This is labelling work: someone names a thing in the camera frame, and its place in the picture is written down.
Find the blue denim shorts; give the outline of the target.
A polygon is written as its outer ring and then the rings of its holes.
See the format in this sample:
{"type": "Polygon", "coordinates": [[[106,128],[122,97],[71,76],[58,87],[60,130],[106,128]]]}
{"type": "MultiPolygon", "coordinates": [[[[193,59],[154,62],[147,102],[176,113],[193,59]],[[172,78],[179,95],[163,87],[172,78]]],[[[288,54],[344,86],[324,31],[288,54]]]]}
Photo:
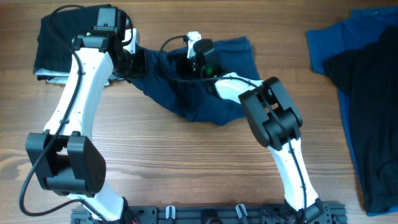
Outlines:
{"type": "MultiPolygon", "coordinates": [[[[221,66],[239,76],[260,79],[252,45],[247,37],[214,43],[221,66]]],[[[160,106],[190,122],[212,122],[223,126],[245,117],[242,106],[231,100],[210,95],[202,82],[173,82],[160,72],[158,50],[144,49],[147,75],[132,84],[160,106]]]]}

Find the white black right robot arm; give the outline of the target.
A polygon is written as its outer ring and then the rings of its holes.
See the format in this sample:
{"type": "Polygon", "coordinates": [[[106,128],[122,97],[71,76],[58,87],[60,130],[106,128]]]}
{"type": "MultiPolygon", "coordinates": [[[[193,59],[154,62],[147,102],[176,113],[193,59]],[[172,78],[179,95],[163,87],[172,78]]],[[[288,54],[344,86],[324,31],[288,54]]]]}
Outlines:
{"type": "Polygon", "coordinates": [[[221,68],[213,41],[185,35],[187,58],[193,60],[195,78],[209,94],[242,106],[257,142],[270,150],[284,185],[285,202],[296,223],[310,223],[323,213],[322,201],[312,186],[301,150],[303,119],[281,81],[244,78],[221,68]]]}

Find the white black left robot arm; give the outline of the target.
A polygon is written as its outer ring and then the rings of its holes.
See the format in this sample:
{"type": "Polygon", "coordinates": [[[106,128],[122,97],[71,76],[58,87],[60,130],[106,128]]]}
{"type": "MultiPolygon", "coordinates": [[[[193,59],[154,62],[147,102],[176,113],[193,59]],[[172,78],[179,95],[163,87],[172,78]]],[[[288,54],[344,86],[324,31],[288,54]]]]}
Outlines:
{"type": "Polygon", "coordinates": [[[106,163],[92,142],[93,122],[109,78],[127,82],[146,76],[138,33],[122,10],[101,7],[95,26],[74,36],[70,74],[56,110],[41,133],[27,137],[25,149],[45,190],[78,202],[95,223],[137,223],[127,200],[105,181],[106,163]]]}

